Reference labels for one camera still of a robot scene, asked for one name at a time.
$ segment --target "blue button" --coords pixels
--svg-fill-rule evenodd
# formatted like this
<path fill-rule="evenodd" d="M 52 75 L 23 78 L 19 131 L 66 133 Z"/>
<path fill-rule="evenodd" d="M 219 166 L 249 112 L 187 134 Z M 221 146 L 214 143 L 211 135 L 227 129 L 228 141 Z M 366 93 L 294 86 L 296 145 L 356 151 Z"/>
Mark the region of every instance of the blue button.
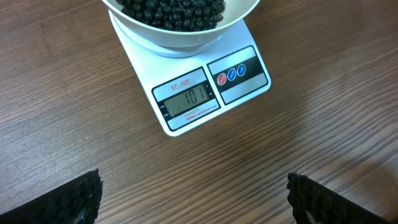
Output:
<path fill-rule="evenodd" d="M 238 67 L 238 75 L 243 76 L 246 73 L 246 66 L 244 64 L 241 64 Z"/>
<path fill-rule="evenodd" d="M 236 70 L 235 68 L 231 68 L 231 70 L 228 72 L 228 80 L 233 81 L 236 78 Z"/>

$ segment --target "scale display screen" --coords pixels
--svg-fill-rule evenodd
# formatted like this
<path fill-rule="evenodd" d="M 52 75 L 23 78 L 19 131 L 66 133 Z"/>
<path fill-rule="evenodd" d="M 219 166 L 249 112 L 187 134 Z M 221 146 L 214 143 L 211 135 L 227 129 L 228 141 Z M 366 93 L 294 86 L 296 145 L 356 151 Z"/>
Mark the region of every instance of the scale display screen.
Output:
<path fill-rule="evenodd" d="M 185 92 L 182 92 L 170 99 L 164 101 L 164 105 L 171 117 L 175 117 L 183 111 L 199 105 L 200 103 L 209 99 L 203 84 L 193 87 Z"/>

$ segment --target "black rubber item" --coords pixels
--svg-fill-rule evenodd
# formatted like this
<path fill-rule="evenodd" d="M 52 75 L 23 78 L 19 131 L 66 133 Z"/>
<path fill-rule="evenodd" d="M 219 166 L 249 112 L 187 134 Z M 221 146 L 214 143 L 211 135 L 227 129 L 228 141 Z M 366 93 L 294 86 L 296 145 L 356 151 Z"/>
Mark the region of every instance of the black rubber item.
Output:
<path fill-rule="evenodd" d="M 297 224 L 390 223 L 304 175 L 290 173 L 288 180 L 287 200 Z"/>
<path fill-rule="evenodd" d="M 0 223 L 92 224 L 101 196 L 102 181 L 96 169 L 0 215 Z"/>

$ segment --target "red button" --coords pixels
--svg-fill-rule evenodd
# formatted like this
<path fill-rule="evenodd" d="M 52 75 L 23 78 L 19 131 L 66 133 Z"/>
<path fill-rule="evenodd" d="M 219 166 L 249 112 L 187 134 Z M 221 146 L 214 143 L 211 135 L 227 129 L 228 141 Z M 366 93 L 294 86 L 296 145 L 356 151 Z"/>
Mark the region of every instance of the red button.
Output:
<path fill-rule="evenodd" d="M 225 73 L 221 73 L 218 76 L 217 82 L 218 82 L 219 85 L 224 85 L 226 83 L 226 75 L 225 75 Z"/>

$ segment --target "scale base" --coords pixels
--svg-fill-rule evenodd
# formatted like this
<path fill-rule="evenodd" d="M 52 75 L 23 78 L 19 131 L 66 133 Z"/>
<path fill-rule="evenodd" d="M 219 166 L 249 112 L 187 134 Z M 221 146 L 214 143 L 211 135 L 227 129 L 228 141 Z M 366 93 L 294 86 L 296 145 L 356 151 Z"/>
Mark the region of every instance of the scale base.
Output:
<path fill-rule="evenodd" d="M 186 133 L 271 87 L 267 68 L 244 21 L 218 40 L 181 50 L 148 42 L 109 15 L 149 103 L 169 136 Z M 206 99 L 192 108 L 176 112 L 167 106 L 170 99 L 203 89 Z"/>

